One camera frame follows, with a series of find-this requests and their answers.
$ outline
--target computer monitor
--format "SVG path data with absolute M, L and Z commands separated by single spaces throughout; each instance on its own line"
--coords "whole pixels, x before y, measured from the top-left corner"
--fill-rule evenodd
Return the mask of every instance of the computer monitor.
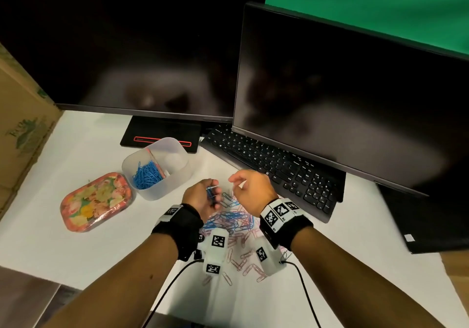
M 457 196 L 468 70 L 458 53 L 248 4 L 233 131 L 395 189 Z
M 248 1 L 0 0 L 0 42 L 61 109 L 231 122 Z

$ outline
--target white label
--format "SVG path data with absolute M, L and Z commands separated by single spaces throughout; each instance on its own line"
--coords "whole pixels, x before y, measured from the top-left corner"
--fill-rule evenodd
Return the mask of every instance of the white label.
M 412 234 L 404 234 L 404 238 L 406 238 L 407 242 L 415 242 L 415 239 Z

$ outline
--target black cable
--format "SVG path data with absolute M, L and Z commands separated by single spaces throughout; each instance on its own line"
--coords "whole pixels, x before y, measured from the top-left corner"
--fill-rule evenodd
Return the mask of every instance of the black cable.
M 306 295 L 306 298 L 308 299 L 309 307 L 311 307 L 311 312 L 313 312 L 313 316 L 314 316 L 314 319 L 316 320 L 316 324 L 318 325 L 319 328 L 321 328 L 320 321 L 318 321 L 318 318 L 316 317 L 316 313 L 314 312 L 313 305 L 311 304 L 311 300 L 309 299 L 308 291 L 306 290 L 306 286 L 304 285 L 304 281 L 303 281 L 303 277 L 301 276 L 300 269 L 298 268 L 298 266 L 296 266 L 295 263 L 292 263 L 290 261 L 282 260 L 281 263 L 290 264 L 296 267 L 296 271 L 298 272 L 298 275 L 300 276 L 301 284 L 303 285 L 304 294 Z
M 153 317 L 153 315 L 155 314 L 155 311 L 156 309 L 158 308 L 158 306 L 160 305 L 161 301 L 163 301 L 163 298 L 165 297 L 166 293 L 168 292 L 169 288 L 171 287 L 172 284 L 174 284 L 174 281 L 176 281 L 176 279 L 179 277 L 179 275 L 185 270 L 187 269 L 189 266 L 191 266 L 192 264 L 195 264 L 195 263 L 199 263 L 199 262 L 203 262 L 203 259 L 199 259 L 199 260 L 194 260 L 194 261 L 191 261 L 189 264 L 187 264 L 185 267 L 183 267 L 181 269 L 180 272 L 178 272 L 178 274 L 176 275 L 175 278 L 173 278 L 173 281 L 171 281 L 168 285 L 168 287 L 166 288 L 165 292 L 163 292 L 163 295 L 161 296 L 160 300 L 158 301 L 158 303 L 156 304 L 155 308 L 153 308 L 153 311 L 149 314 L 145 324 L 143 325 L 142 328 L 145 328 L 149 322 L 149 320 Z

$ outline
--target black keyboard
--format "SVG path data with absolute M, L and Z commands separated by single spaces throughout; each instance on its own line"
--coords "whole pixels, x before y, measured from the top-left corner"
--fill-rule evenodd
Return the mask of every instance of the black keyboard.
M 345 172 L 231 131 L 219 124 L 201 146 L 238 169 L 267 174 L 275 191 L 327 223 L 343 201 Z

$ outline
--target white plastic bin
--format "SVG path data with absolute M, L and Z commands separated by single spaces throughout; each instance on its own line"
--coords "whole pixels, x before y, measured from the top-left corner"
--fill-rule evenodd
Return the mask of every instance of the white plastic bin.
M 133 176 L 137 172 L 138 162 L 141 166 L 150 162 L 151 157 L 147 149 L 165 172 L 166 178 L 148 189 L 139 190 L 135 187 Z M 148 201 L 160 199 L 181 186 L 192 176 L 192 168 L 187 152 L 174 138 L 162 138 L 129 155 L 122 163 L 122 172 L 132 188 Z

